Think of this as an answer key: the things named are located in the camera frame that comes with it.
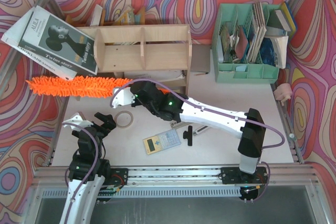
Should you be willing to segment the orange microfiber duster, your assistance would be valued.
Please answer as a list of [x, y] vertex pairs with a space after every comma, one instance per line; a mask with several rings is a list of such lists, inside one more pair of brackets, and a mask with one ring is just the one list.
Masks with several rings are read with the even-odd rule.
[[53, 97], [90, 97], [107, 98], [113, 95], [113, 89], [128, 83], [129, 79], [107, 77], [77, 76], [73, 80], [60, 77], [33, 77], [26, 82], [33, 93]]

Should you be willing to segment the large black-cover book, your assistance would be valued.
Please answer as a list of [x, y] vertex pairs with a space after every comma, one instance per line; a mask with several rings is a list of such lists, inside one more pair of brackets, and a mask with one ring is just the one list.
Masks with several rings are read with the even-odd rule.
[[40, 6], [32, 7], [3, 34], [1, 40], [65, 80], [72, 80], [78, 74], [96, 76], [98, 66], [94, 49], [93, 60], [88, 56], [86, 63], [76, 63], [70, 59], [72, 50], [67, 43], [63, 43], [62, 49], [56, 48], [55, 40], [48, 34], [48, 29], [52, 25], [69, 27], [69, 35], [74, 41], [78, 42], [79, 36], [84, 35], [94, 41], [94, 46], [95, 40], [92, 37]]

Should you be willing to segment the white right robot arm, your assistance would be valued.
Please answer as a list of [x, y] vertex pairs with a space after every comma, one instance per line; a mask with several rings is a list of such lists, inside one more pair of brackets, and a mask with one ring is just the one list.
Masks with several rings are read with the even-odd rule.
[[255, 172], [266, 132], [258, 110], [249, 109], [247, 113], [223, 110], [183, 94], [164, 93], [151, 81], [131, 84], [130, 92], [135, 96], [136, 105], [144, 106], [165, 121], [197, 123], [235, 135], [240, 139], [240, 171], [246, 174]]

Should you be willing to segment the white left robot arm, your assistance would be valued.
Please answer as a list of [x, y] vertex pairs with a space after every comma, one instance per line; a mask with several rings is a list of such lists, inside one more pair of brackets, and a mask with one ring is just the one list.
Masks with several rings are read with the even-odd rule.
[[116, 128], [116, 123], [110, 114], [97, 112], [95, 117], [103, 124], [85, 120], [79, 112], [62, 122], [78, 138], [78, 149], [66, 175], [68, 192], [60, 223], [89, 223], [98, 193], [111, 177], [110, 162], [104, 158], [103, 138]]

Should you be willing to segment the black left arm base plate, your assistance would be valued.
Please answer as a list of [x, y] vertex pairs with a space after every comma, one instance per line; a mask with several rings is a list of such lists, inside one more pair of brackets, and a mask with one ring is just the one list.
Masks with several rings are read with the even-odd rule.
[[98, 191], [96, 204], [106, 204], [128, 184], [128, 168], [112, 168], [107, 180]]

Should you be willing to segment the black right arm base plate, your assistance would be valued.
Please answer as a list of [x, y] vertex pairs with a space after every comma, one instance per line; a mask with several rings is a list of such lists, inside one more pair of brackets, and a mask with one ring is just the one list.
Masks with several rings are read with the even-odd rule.
[[224, 185], [235, 185], [239, 187], [241, 199], [245, 204], [253, 204], [266, 192], [270, 182], [270, 167], [257, 166], [253, 174], [242, 172], [238, 167], [222, 167], [218, 179]]

